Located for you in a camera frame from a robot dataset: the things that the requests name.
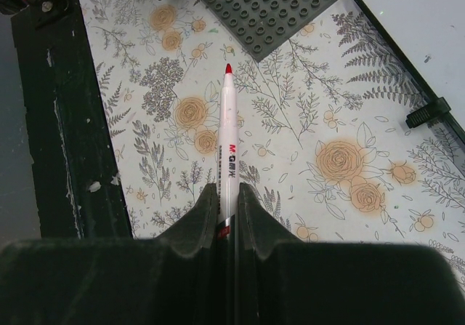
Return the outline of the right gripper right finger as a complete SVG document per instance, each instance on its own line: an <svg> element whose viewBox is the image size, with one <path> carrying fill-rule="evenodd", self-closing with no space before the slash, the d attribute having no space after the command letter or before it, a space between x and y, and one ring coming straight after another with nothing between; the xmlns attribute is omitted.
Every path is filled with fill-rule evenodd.
<svg viewBox="0 0 465 325"><path fill-rule="evenodd" d="M239 194L240 324L462 324L445 258L412 244L306 243Z"/></svg>

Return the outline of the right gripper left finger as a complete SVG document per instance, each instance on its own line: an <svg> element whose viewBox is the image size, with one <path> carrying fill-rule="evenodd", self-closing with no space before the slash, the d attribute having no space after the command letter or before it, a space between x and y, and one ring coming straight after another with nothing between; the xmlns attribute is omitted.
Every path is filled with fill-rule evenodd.
<svg viewBox="0 0 465 325"><path fill-rule="evenodd" d="M159 237L18 241L1 251L3 324L211 324L217 190Z"/></svg>

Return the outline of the red white marker pen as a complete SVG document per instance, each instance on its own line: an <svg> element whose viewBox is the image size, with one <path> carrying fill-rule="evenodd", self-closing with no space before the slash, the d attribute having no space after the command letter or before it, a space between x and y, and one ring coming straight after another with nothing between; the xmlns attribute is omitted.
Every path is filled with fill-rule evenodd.
<svg viewBox="0 0 465 325"><path fill-rule="evenodd" d="M238 174L237 93L231 64L225 68L220 97L217 144L218 316L220 324L238 323Z"/></svg>

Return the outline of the white whiteboard black frame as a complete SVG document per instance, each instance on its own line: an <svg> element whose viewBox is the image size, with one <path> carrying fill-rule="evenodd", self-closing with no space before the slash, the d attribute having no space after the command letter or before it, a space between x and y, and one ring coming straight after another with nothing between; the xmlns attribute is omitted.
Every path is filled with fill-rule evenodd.
<svg viewBox="0 0 465 325"><path fill-rule="evenodd" d="M464 0L354 0L429 98L409 128L435 118L464 139Z"/></svg>

